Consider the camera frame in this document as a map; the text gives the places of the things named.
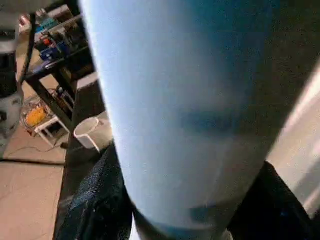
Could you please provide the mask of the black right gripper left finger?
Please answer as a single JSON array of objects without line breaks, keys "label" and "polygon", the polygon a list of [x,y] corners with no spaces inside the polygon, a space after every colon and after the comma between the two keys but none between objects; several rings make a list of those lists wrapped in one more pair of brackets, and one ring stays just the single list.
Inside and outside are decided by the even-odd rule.
[{"label": "black right gripper left finger", "polygon": [[109,145],[81,182],[55,239],[128,240],[132,221],[116,147]]}]

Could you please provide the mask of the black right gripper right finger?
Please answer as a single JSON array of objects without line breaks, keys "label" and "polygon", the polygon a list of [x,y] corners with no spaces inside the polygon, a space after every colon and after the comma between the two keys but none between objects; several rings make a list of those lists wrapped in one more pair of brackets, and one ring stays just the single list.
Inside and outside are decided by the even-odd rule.
[{"label": "black right gripper right finger", "polygon": [[228,226],[235,240],[311,240],[313,223],[276,172],[265,162]]}]

